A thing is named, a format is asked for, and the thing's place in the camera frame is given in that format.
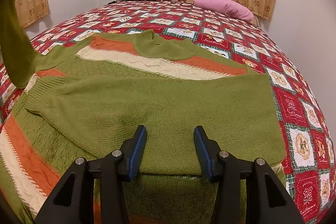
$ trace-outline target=silver bolt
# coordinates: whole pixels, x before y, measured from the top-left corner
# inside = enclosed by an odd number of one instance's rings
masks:
[[[112,152],[112,156],[113,157],[119,157],[121,155],[121,151],[120,150],[114,150],[113,152]]]
[[[257,161],[257,164],[259,165],[264,165],[266,163],[264,159],[260,159],[260,158],[257,159],[256,161]]]
[[[81,165],[84,162],[84,158],[76,158],[75,163]]]
[[[221,152],[219,152],[219,155],[223,158],[227,158],[230,154],[227,151],[221,151]]]

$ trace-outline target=sweater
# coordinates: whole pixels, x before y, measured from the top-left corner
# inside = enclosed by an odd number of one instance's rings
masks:
[[[285,157],[267,75],[153,31],[99,34],[82,47],[55,67],[63,76],[32,78],[12,114],[61,173],[76,157],[105,156],[145,125],[140,176],[124,184],[129,214],[209,223],[217,186],[199,177],[197,125],[237,158],[274,166]]]

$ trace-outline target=bed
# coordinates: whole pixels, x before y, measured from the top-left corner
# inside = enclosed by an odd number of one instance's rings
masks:
[[[335,199],[335,155],[325,119],[309,85],[295,65],[258,27],[257,18],[251,25],[197,8],[192,2],[125,1],[106,5],[37,35],[31,43],[38,52],[47,54],[56,45],[70,47],[94,33],[135,34],[152,29],[165,39],[188,38],[217,55],[268,74],[287,152],[282,164],[275,169],[284,173],[286,189],[304,221],[317,223]],[[11,83],[4,64],[0,65],[0,77],[1,128],[6,128],[10,112],[23,90],[16,89]],[[9,143],[14,142],[6,137]],[[4,158],[3,151],[0,150],[0,155]],[[46,194],[39,188],[39,183],[25,175],[25,166],[18,157],[16,160],[22,179],[37,185],[41,202],[45,200]],[[16,181],[19,177],[12,177],[14,184],[20,183]],[[23,191],[18,194],[23,200],[29,199]],[[29,207],[37,213],[40,205],[29,204]]]

